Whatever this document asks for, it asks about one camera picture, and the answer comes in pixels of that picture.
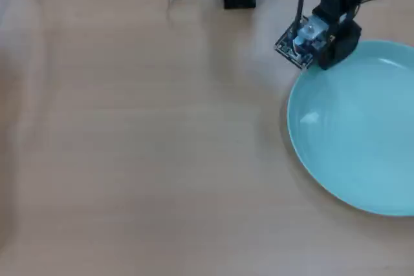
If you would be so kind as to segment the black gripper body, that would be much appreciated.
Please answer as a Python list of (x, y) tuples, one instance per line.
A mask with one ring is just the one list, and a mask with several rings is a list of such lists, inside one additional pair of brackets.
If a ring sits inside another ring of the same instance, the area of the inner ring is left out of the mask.
[(317, 62), (327, 70), (343, 61), (355, 50), (361, 36), (361, 27), (353, 20), (346, 19), (330, 34), (327, 43), (318, 53)]

